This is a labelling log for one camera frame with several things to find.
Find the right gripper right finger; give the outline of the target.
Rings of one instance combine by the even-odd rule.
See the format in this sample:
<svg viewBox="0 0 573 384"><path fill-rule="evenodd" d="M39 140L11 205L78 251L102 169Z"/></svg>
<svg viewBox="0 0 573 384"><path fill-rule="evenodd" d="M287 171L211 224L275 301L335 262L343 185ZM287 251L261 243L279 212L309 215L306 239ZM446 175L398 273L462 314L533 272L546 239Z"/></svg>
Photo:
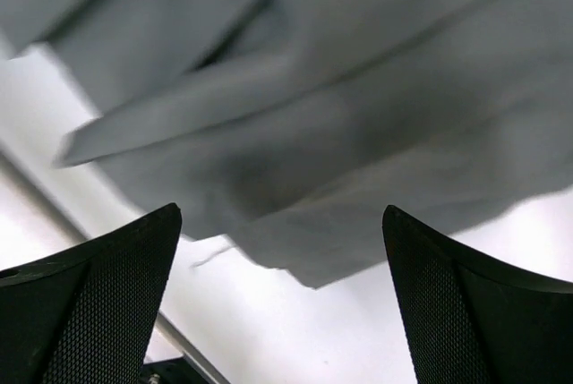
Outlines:
<svg viewBox="0 0 573 384"><path fill-rule="evenodd" d="M572 285L498 260L389 206L389 269L420 383L572 381Z"/></svg>

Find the grey pleated skirt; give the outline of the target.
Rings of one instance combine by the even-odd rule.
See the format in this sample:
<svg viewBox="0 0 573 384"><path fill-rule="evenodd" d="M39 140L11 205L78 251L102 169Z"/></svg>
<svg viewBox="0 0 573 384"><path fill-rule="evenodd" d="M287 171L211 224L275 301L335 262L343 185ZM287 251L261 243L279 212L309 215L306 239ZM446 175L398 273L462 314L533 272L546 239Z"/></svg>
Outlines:
<svg viewBox="0 0 573 384"><path fill-rule="evenodd" d="M385 261L389 204L452 234L572 183L572 0L1 0L1 31L98 110L61 166L312 288Z"/></svg>

